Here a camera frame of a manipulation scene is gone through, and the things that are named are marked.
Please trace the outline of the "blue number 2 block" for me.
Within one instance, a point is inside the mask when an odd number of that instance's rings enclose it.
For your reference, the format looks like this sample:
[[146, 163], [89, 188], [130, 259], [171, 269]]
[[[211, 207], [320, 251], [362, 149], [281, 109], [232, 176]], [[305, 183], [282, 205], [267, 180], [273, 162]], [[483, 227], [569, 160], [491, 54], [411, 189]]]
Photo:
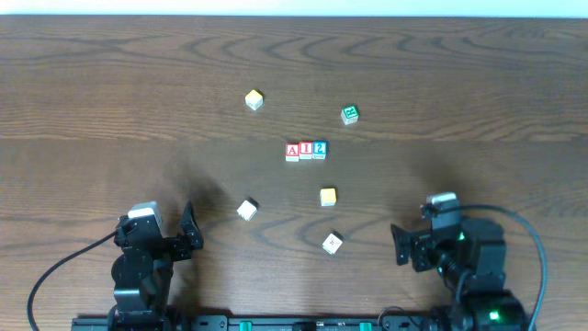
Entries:
[[327, 142], [314, 141], [312, 143], [312, 158], [325, 159], [327, 155]]

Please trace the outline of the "letter A red block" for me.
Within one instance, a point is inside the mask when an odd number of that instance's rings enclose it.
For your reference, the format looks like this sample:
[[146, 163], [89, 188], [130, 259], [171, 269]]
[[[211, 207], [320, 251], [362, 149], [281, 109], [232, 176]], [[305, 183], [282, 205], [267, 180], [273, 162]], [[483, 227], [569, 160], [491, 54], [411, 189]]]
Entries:
[[300, 145], [298, 143], [287, 143], [285, 150], [287, 162], [298, 162], [300, 160]]

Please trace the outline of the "letter I red block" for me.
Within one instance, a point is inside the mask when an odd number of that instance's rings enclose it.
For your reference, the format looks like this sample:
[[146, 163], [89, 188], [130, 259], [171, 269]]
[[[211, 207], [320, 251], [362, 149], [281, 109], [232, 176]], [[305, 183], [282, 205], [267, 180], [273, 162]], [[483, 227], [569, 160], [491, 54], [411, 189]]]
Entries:
[[300, 160], [310, 160], [313, 158], [313, 142], [299, 142]]

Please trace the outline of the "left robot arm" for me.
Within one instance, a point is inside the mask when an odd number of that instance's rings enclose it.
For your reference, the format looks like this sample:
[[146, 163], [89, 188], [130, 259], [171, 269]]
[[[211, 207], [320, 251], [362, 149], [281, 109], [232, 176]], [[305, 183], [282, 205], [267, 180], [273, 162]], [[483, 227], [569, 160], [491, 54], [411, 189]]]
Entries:
[[183, 210], [175, 236], [162, 235], [162, 218], [155, 201], [134, 205], [119, 217], [114, 243], [122, 250], [111, 269], [116, 312], [109, 330], [189, 330], [191, 323], [168, 305], [174, 263], [189, 260], [203, 247], [193, 205]]

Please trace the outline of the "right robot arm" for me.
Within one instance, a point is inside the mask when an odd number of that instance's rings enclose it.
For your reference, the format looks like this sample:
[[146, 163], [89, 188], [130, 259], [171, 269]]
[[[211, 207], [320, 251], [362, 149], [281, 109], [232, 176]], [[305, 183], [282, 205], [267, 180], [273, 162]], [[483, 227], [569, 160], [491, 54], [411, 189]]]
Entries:
[[417, 273], [434, 270], [451, 292], [451, 304], [434, 308], [419, 330], [534, 330], [533, 316], [505, 288], [506, 243], [502, 226], [471, 210], [495, 206], [421, 207], [430, 227], [410, 232], [390, 227], [399, 266]]

